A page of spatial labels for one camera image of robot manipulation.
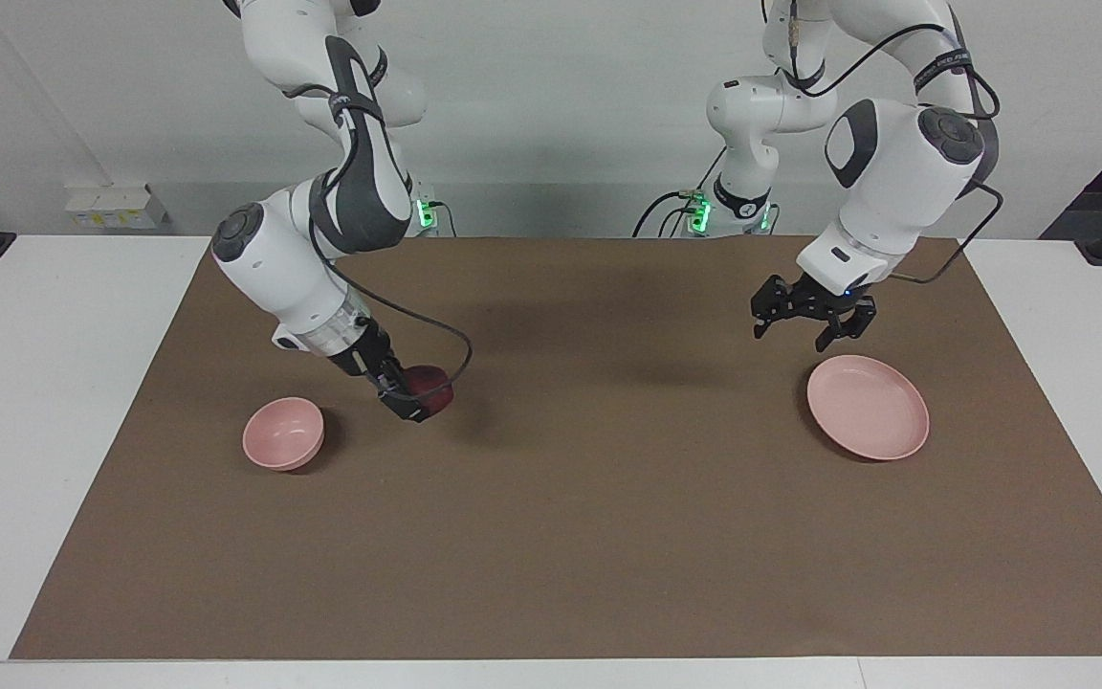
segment white table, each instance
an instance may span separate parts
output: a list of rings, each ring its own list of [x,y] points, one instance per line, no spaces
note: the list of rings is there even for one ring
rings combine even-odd
[[[0,260],[0,686],[1102,686],[1102,658],[8,664],[206,246],[25,236]],[[970,257],[1102,489],[1102,269],[1068,244],[984,241]]]

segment green led light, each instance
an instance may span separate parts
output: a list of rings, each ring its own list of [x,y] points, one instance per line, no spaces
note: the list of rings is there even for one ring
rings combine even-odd
[[[699,205],[695,206],[694,214],[692,215],[692,232],[695,235],[705,235],[707,232],[709,215],[713,214],[713,204],[704,200],[703,195],[696,195],[694,201]]]
[[[424,229],[429,228],[429,227],[432,227],[433,224],[436,224],[436,213],[434,213],[434,211],[432,211],[431,208],[429,208],[429,206],[428,206],[428,204],[425,204],[425,202],[423,202],[422,200],[420,200],[420,201],[415,201],[415,204],[417,204],[417,207],[419,207],[419,222],[420,222],[420,224],[423,224]]]

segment black cable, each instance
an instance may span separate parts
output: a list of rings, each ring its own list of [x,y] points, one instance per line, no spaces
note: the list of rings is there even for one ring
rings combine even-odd
[[[985,93],[988,93],[990,98],[993,100],[993,112],[959,112],[959,115],[961,117],[968,118],[970,120],[992,120],[993,118],[997,117],[997,115],[1001,115],[1002,114],[1002,98],[1000,98],[997,96],[997,91],[993,90],[993,87],[990,86],[990,83],[984,82],[984,77],[981,76],[981,73],[979,73],[979,71],[975,71],[971,66],[963,67],[963,71],[965,71],[965,73],[968,73],[968,76],[974,78],[975,83],[980,84],[981,88],[983,88]],[[930,107],[934,106],[934,105],[930,105],[930,104],[922,104],[922,105],[930,106]]]
[[[331,182],[331,180],[327,180],[327,183],[323,183],[323,189],[321,189],[320,191],[321,204],[325,204],[325,202],[327,202],[327,200],[329,198],[329,192],[333,192],[333,189],[336,187],[337,184],[342,182],[343,176],[346,174],[346,169],[348,169],[348,165],[349,163],[344,163],[341,166],[339,171],[337,171],[337,174],[334,175],[333,182]],[[446,389],[453,388],[454,383],[456,383],[460,378],[462,378],[462,375],[465,374],[468,367],[471,367],[471,362],[474,360],[474,342],[471,341],[471,336],[468,336],[467,333],[460,331],[458,329],[455,329],[452,325],[447,325],[447,323],[439,322],[439,320],[436,319],[433,319],[431,316],[424,316],[424,314],[420,314],[419,311],[407,309],[407,306],[397,304],[397,302],[386,300],[386,298],[381,297],[379,293],[376,293],[371,291],[371,289],[363,287],[363,284],[356,282],[355,279],[348,278],[348,276],[344,274],[342,271],[337,269],[337,266],[334,265],[334,261],[332,261],[331,258],[325,257],[325,252],[323,251],[323,248],[321,248],[321,244],[317,241],[317,223],[315,223],[314,219],[312,219],[312,217],[309,218],[309,240],[310,243],[312,243],[312,245],[314,245],[314,250],[317,251],[317,257],[325,265],[325,269],[332,271],[332,273],[336,274],[338,279],[343,280],[343,282],[350,284],[350,287],[355,288],[356,291],[363,293],[365,297],[371,298],[371,300],[379,302],[381,305],[388,306],[393,311],[398,311],[398,313],[403,314],[403,316],[414,319],[417,320],[417,322],[425,323],[425,325],[431,325],[432,327],[436,327],[450,333],[450,335],[454,335],[456,338],[462,341],[464,345],[467,346],[467,354],[465,354],[465,358],[462,360],[462,366],[458,367],[458,370],[456,370],[454,375],[450,376],[450,379],[447,379],[445,384],[439,385],[436,388],[429,389],[429,391],[423,392],[422,396],[403,396],[401,392],[390,392],[388,391],[388,389],[382,389],[381,395],[386,397],[392,397],[395,398],[395,400],[403,402],[424,402],[430,400],[430,398],[433,398],[434,396],[440,396],[440,394],[446,391]],[[372,384],[377,385],[377,387],[380,388],[380,384],[378,380],[372,380]]]
[[[301,84],[301,86],[294,87],[292,90],[284,90],[283,95],[289,98],[300,98],[301,96],[305,96],[306,93],[314,90],[322,91],[325,96],[334,96],[334,90],[329,90],[329,88],[324,87],[322,84]]]
[[[700,183],[695,185],[695,192],[704,191],[704,183],[707,182],[709,176],[713,175],[713,171],[716,170],[716,166],[719,164],[722,164],[722,158],[724,157],[725,157],[725,148],[722,148],[722,152],[716,154],[716,158],[714,158],[713,160],[713,164],[709,165],[707,172],[704,173],[704,176],[700,179]]]
[[[444,208],[445,213],[450,215],[450,232],[453,233],[453,238],[456,239],[458,236],[458,226],[453,222],[453,208],[450,207],[444,201],[433,201],[428,205],[429,208]]]
[[[631,232],[631,239],[640,236],[640,229],[644,227],[644,223],[648,220],[649,215],[652,215],[652,213],[657,211],[657,206],[660,206],[665,204],[666,201],[670,200],[678,200],[678,192],[662,193],[661,196],[657,196],[657,201],[652,202],[648,208],[644,209],[644,215],[640,215],[640,222],[635,224],[635,230]]]
[[[796,12],[795,12],[793,21],[797,21]],[[836,82],[831,83],[831,85],[828,86],[827,88],[823,88],[823,90],[812,91],[809,88],[800,88],[799,90],[801,93],[803,93],[803,95],[810,96],[811,98],[819,98],[821,96],[827,96],[828,93],[832,93],[833,90],[835,90],[835,88],[838,86],[840,86],[840,84],[842,84],[845,80],[845,78],[849,78],[850,76],[852,76],[852,74],[854,73],[854,71],[860,69],[860,67],[863,64],[866,64],[866,61],[869,61],[871,57],[874,57],[884,47],[887,47],[887,44],[890,44],[893,42],[893,40],[901,39],[903,36],[907,35],[907,34],[915,33],[915,32],[918,32],[918,31],[926,31],[926,30],[937,31],[939,33],[947,33],[947,30],[946,30],[944,26],[933,25],[932,23],[923,23],[922,25],[910,25],[910,26],[901,28],[900,31],[897,31],[897,32],[893,33],[892,35],[888,35],[886,39],[880,40],[880,42],[878,43],[878,45],[874,45],[874,47],[871,47],[869,51],[865,53],[865,55],[862,55],[862,57],[860,58],[860,61],[854,62],[853,65],[851,67],[849,67],[849,69],[844,71],[843,75],[840,75],[840,78],[836,79]],[[791,45],[790,46],[790,52],[788,52],[788,53],[790,53],[790,62],[792,63],[792,66],[793,66],[793,82],[800,83],[801,82],[801,76],[799,75],[799,73],[797,73],[797,47],[793,47],[793,45]]]
[[[1005,196],[1003,196],[1002,193],[997,191],[997,189],[993,189],[992,186],[985,186],[980,182],[972,183],[972,186],[980,189],[981,192],[987,193],[990,196],[993,196],[993,200],[997,201],[997,204],[993,207],[993,211],[991,211],[988,215],[985,215],[983,222],[981,222],[979,226],[975,226],[975,229],[972,230],[971,235],[968,235],[968,239],[963,240],[963,244],[959,245],[959,249],[954,254],[952,254],[952,256],[943,263],[943,266],[941,266],[941,269],[939,269],[934,274],[932,274],[932,278],[921,279],[921,278],[912,278],[912,276],[909,274],[892,273],[893,279],[900,279],[904,280],[904,282],[910,282],[914,284],[930,284],[931,282],[934,282],[936,279],[939,279],[941,278],[941,276],[947,274],[947,271],[950,270],[950,266],[952,266],[954,261],[958,261],[959,258],[962,257],[963,252],[968,251],[968,247],[970,247],[972,241],[974,241],[976,237],[981,235],[981,232],[983,232],[984,228],[987,227],[988,224],[993,222],[994,217],[997,217],[998,213],[1002,213],[1002,205],[1005,204]]]
[[[657,230],[657,239],[661,239],[662,236],[666,235],[666,223],[669,223],[670,218],[674,217],[674,215],[679,215],[679,220],[681,222],[683,219],[681,215],[685,214],[687,211],[683,208],[674,208],[673,211],[670,211],[668,214],[666,214],[666,217],[661,220],[661,227]],[[674,229],[670,232],[670,239],[674,238],[673,235],[674,232],[678,232],[678,224],[677,226],[674,226]]]

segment pink plate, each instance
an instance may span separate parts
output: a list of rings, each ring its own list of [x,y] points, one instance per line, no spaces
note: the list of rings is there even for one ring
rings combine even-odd
[[[293,471],[314,459],[325,440],[325,419],[310,400],[288,397],[258,410],[245,426],[245,454],[260,467]]]
[[[808,400],[823,432],[862,457],[910,457],[930,438],[921,392],[883,362],[854,356],[823,362],[810,375]]]

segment white wall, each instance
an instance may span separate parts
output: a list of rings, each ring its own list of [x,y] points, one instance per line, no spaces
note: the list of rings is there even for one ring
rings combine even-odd
[[[1006,108],[993,183],[1009,204],[991,234],[1037,236],[1102,169],[1102,4],[953,6]],[[756,0],[387,0],[376,23],[432,97],[402,142],[473,235],[630,232],[647,200],[694,184],[719,149],[703,114],[713,84],[769,71]],[[862,49],[836,40],[830,64]],[[4,68],[12,55],[24,75]],[[51,106],[19,99],[4,74],[34,76],[30,96]],[[910,80],[880,56],[843,93],[845,105],[907,99]],[[822,140],[778,141],[784,230],[817,232],[843,198]],[[219,0],[0,0],[3,226],[64,229],[62,184],[99,165],[152,183],[181,229],[209,233],[236,204],[333,162],[245,61]],[[985,208],[963,202],[937,235],[961,235]]]

